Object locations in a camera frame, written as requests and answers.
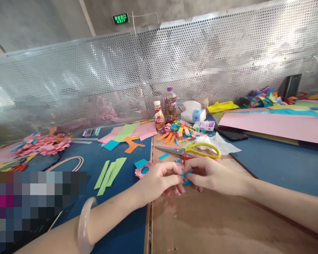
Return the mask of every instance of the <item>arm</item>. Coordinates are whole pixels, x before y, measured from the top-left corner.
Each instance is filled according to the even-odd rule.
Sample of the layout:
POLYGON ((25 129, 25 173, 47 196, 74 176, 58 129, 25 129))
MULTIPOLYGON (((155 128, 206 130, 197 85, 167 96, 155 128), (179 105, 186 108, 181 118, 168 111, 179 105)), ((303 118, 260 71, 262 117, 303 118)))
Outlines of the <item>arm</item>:
POLYGON ((186 177, 195 185, 249 198, 318 233, 318 197, 232 172, 208 157, 186 161, 184 171, 191 169, 195 174, 186 177))
MULTIPOLYGON (((157 199, 164 191, 182 189, 182 172, 173 162, 159 163, 135 185, 93 208, 88 222, 88 238, 95 244, 132 211, 157 199)), ((38 237, 16 253, 79 254, 79 216, 38 237)))

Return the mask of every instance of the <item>green paper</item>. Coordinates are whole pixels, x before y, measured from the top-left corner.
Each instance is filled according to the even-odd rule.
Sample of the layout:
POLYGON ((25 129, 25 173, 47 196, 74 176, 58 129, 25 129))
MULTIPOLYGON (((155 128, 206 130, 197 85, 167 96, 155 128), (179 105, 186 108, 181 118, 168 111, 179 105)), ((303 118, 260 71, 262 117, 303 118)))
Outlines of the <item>green paper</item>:
POLYGON ((111 187, 114 179, 116 178, 117 174, 119 173, 121 167, 123 166, 123 164, 125 163, 127 158, 119 158, 116 159, 116 164, 114 165, 113 171, 111 173, 111 176, 108 180, 107 186, 106 187, 111 187))
POLYGON ((116 142, 125 142, 124 139, 127 136, 131 136, 135 129, 138 127, 139 124, 132 124, 132 125, 124 125, 121 131, 114 137, 114 141, 116 142))
POLYGON ((186 149, 189 145, 192 145, 195 142, 195 140, 190 141, 186 145, 183 146, 184 149, 186 149))
POLYGON ((105 176, 105 174, 106 174, 107 167, 108 167, 108 164, 109 164, 109 163, 110 163, 110 161, 106 161, 106 162, 105 162, 105 165, 104 165, 104 167, 103 167, 103 169, 102 169, 102 171, 101 171, 101 173, 100 173, 100 176, 99 176, 99 178, 98 178, 98 181, 97 181, 96 184, 95 184, 94 189, 100 188, 101 183, 102 183, 102 180, 103 180, 103 178, 104 178, 104 176, 105 176))
POLYGON ((97 196, 101 196, 102 194, 104 194, 104 192, 106 190, 107 182, 108 182, 108 180, 110 178, 110 175, 111 175, 111 173, 113 171, 113 168, 114 168, 115 164, 116 164, 116 162, 112 162, 110 164, 110 167, 108 168, 108 170, 106 172, 106 175, 105 175, 105 177, 104 177, 104 179, 102 181, 102 184, 101 184, 101 187, 100 187, 100 189, 98 191, 97 196))
POLYGON ((188 139, 178 140, 178 143, 185 142, 185 141, 187 141, 187 140, 188 140, 188 139))
POLYGON ((295 103, 297 106, 304 106, 304 107, 318 107, 318 103, 311 103, 311 102, 296 102, 295 103))

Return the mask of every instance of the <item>hand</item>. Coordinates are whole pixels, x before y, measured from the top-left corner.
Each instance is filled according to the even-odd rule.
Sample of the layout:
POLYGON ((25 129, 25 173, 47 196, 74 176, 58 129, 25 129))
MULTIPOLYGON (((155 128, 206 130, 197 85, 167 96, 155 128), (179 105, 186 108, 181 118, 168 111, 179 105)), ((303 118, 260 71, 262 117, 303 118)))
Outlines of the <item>hand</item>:
POLYGON ((135 195, 139 196, 139 207, 160 197, 163 192, 171 196, 185 193, 183 187, 182 171, 174 162, 163 162, 155 164, 135 185, 131 188, 135 195))
POLYGON ((247 190, 249 177, 232 172, 209 157, 190 159, 185 162, 184 172, 193 169, 186 178, 193 182, 201 192, 201 187, 226 195, 243 195, 247 190))

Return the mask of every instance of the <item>perforated metal panel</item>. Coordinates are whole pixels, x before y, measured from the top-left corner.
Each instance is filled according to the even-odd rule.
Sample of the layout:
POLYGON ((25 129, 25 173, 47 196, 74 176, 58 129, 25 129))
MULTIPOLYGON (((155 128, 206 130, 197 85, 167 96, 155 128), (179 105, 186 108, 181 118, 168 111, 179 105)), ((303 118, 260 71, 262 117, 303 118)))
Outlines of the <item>perforated metal panel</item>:
POLYGON ((0 141, 49 126, 70 130, 145 120, 178 100, 238 100, 302 73, 318 87, 318 0, 270 1, 189 20, 0 56, 0 141), (208 78, 226 59, 228 80, 208 78))

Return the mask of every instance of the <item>small box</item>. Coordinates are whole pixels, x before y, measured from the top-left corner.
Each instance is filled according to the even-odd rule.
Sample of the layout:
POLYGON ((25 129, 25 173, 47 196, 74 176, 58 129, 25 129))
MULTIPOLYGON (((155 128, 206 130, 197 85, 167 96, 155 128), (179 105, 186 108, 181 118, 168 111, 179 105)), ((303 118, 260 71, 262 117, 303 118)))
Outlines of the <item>small box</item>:
POLYGON ((199 130, 213 131, 214 121, 197 121, 195 122, 193 127, 199 130))

